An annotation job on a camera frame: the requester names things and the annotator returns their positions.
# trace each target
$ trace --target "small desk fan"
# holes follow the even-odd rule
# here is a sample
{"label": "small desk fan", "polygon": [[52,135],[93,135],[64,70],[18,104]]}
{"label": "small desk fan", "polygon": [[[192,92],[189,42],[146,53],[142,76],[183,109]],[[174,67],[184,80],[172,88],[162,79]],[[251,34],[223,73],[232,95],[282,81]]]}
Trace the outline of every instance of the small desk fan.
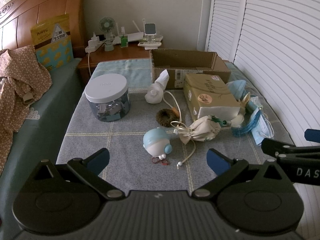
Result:
{"label": "small desk fan", "polygon": [[114,29],[115,25],[116,22],[111,17],[104,17],[99,22],[99,29],[104,33],[104,36],[106,38],[104,44],[105,51],[111,51],[114,49],[112,42],[115,36],[112,34],[111,30]]}

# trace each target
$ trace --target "spray bottle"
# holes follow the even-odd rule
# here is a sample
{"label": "spray bottle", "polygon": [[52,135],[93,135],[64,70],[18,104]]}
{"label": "spray bottle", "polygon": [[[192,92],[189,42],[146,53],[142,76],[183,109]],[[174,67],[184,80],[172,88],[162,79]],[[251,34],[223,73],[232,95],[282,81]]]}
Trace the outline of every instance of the spray bottle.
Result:
{"label": "spray bottle", "polygon": [[120,47],[121,48],[125,48],[125,47],[128,47],[128,35],[125,34],[125,31],[124,31],[124,27],[121,27],[121,37],[120,37],[120,40],[121,40],[121,44],[120,44]]}

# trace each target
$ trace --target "power strip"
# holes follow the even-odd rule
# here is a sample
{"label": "power strip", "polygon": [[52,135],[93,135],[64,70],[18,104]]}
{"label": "power strip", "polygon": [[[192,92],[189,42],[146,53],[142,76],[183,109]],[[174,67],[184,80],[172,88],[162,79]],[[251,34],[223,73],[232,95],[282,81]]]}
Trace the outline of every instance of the power strip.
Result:
{"label": "power strip", "polygon": [[84,50],[86,53],[95,52],[103,43],[104,41],[100,41],[97,46],[94,46],[94,47],[87,46]]}

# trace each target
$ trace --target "barcode label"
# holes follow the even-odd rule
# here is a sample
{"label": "barcode label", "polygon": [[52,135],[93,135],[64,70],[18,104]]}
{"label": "barcode label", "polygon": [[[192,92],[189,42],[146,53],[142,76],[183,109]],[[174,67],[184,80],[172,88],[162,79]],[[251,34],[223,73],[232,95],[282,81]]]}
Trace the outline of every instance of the barcode label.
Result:
{"label": "barcode label", "polygon": [[182,70],[176,70],[175,80],[181,80],[181,71]]}
{"label": "barcode label", "polygon": [[183,88],[184,85],[184,78],[187,73],[203,73],[202,70],[191,70],[191,69],[176,69],[175,71],[175,88]]}

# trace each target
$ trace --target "louvered closet door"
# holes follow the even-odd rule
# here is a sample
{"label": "louvered closet door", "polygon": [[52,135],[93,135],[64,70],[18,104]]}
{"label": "louvered closet door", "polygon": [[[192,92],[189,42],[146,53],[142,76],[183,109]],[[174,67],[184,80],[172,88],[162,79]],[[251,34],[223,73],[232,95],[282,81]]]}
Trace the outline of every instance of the louvered closet door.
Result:
{"label": "louvered closet door", "polygon": [[310,145],[304,131],[320,129],[320,0],[247,0],[234,64],[295,144]]}
{"label": "louvered closet door", "polygon": [[229,58],[236,29],[239,3],[240,0],[214,0],[207,49],[217,52],[222,59]]}

